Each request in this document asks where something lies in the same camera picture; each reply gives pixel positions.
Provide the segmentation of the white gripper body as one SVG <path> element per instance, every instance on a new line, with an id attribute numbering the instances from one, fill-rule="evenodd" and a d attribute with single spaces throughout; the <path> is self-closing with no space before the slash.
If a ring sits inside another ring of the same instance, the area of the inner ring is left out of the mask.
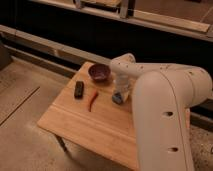
<path id="1" fill-rule="evenodd" d="M 115 93 L 120 93 L 123 100 L 127 100 L 130 92 L 130 80 L 128 76 L 118 75 L 115 78 Z"/>

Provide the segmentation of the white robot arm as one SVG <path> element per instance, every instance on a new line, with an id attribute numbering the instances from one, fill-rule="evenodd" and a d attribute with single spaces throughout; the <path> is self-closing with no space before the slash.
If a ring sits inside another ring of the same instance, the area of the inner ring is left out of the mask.
<path id="1" fill-rule="evenodd" d="M 212 94 L 203 68 L 175 63 L 138 63 L 124 54 L 110 61 L 115 90 L 132 92 L 139 171 L 195 171 L 186 110 Z"/>

